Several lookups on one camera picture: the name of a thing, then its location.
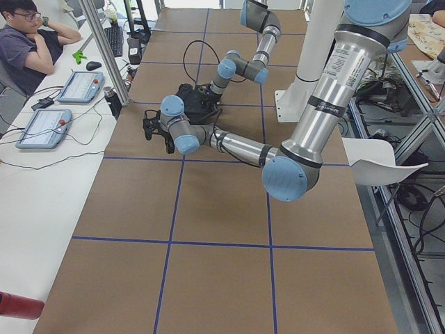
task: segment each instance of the dark t-shirt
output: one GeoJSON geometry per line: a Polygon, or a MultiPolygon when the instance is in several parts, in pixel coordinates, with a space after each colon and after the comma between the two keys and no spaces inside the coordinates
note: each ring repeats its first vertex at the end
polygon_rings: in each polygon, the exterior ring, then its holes
{"type": "MultiPolygon", "coordinates": [[[[39,29],[47,43],[53,64],[62,54],[63,47],[58,42],[57,32],[39,29]]],[[[24,67],[26,57],[37,47],[26,34],[5,25],[0,29],[0,60],[3,61],[10,78],[27,94],[32,95],[46,74],[24,67]]]]}
{"type": "Polygon", "coordinates": [[[445,0],[432,0],[422,7],[420,13],[434,15],[438,10],[445,10],[445,0]]]}

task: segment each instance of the blue joint cap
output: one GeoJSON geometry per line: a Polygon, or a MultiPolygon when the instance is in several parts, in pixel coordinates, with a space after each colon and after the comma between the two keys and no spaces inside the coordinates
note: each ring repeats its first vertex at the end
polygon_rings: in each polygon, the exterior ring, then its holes
{"type": "Polygon", "coordinates": [[[226,55],[228,55],[228,54],[236,54],[238,57],[241,57],[239,52],[237,52],[236,50],[230,50],[229,52],[226,53],[226,55]]]}
{"type": "Polygon", "coordinates": [[[345,14],[360,26],[380,26],[402,15],[412,0],[345,0],[345,14]]]}
{"type": "Polygon", "coordinates": [[[266,82],[268,75],[269,70],[267,68],[263,68],[261,71],[259,71],[255,79],[253,79],[253,82],[262,85],[266,82]]]}
{"type": "Polygon", "coordinates": [[[200,142],[197,137],[191,134],[184,134],[183,136],[177,137],[174,143],[178,151],[184,155],[194,153],[194,151],[200,148],[200,142]]]}
{"type": "Polygon", "coordinates": [[[244,26],[248,26],[248,1],[245,0],[243,8],[241,9],[241,14],[239,16],[239,23],[244,26]]]}
{"type": "Polygon", "coordinates": [[[267,192],[277,200],[291,202],[307,191],[307,176],[299,164],[288,157],[275,157],[263,168],[267,192]]]}
{"type": "Polygon", "coordinates": [[[404,40],[399,40],[398,42],[391,43],[388,46],[387,54],[393,54],[394,52],[402,51],[404,48],[406,48],[408,44],[408,38],[404,40]]]}
{"type": "Polygon", "coordinates": [[[223,79],[231,79],[234,77],[236,72],[236,64],[230,59],[224,58],[218,65],[218,74],[223,79]]]}
{"type": "Polygon", "coordinates": [[[179,96],[169,95],[161,103],[161,113],[169,117],[179,116],[184,112],[184,101],[179,96]]]}

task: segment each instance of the black keyboard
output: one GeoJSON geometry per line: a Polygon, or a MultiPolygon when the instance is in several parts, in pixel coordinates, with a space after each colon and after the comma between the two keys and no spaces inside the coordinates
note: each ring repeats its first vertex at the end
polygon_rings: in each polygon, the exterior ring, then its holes
{"type": "Polygon", "coordinates": [[[122,44],[124,42],[122,28],[120,26],[110,26],[104,28],[104,31],[114,57],[122,57],[122,44]]]}

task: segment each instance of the green object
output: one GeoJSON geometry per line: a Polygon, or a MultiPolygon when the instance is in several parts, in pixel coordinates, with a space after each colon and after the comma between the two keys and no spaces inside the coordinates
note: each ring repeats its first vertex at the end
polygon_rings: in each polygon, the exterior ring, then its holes
{"type": "Polygon", "coordinates": [[[77,65],[81,63],[82,59],[87,59],[87,57],[83,55],[82,50],[77,50],[72,54],[72,56],[74,59],[76,59],[77,65]]]}

